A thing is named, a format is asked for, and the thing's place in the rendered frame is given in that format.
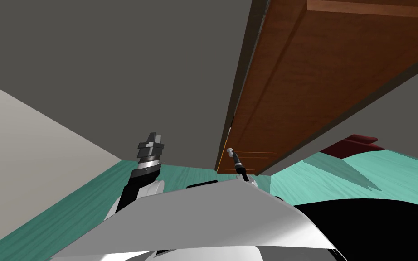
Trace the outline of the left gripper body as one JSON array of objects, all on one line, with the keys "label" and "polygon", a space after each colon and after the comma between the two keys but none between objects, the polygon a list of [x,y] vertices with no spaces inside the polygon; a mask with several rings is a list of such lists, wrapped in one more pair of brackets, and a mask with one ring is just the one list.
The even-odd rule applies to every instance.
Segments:
[{"label": "left gripper body", "polygon": [[138,145],[139,163],[159,160],[162,155],[164,144],[157,142],[141,142]]}]

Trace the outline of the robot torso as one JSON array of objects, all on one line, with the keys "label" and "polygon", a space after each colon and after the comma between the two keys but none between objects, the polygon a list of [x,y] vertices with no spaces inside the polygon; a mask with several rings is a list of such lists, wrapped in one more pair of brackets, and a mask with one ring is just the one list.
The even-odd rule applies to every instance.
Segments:
[{"label": "robot torso", "polygon": [[52,261],[347,261],[302,211],[241,179],[150,191]]}]

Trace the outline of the dark red furniture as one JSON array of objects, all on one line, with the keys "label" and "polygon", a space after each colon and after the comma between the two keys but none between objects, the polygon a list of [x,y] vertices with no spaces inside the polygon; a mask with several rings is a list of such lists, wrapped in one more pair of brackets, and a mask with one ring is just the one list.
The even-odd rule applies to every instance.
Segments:
[{"label": "dark red furniture", "polygon": [[378,138],[376,137],[350,135],[349,137],[321,150],[320,152],[343,159],[361,153],[385,150],[384,148],[373,144],[377,141]]}]

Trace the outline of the brown wooden door leaf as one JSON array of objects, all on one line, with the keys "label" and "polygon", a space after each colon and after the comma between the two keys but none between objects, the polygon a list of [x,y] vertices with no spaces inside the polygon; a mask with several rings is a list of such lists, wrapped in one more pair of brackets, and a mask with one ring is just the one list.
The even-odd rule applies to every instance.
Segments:
[{"label": "brown wooden door leaf", "polygon": [[259,22],[236,76],[215,171],[252,174],[293,153],[418,74],[418,0],[253,0]]}]

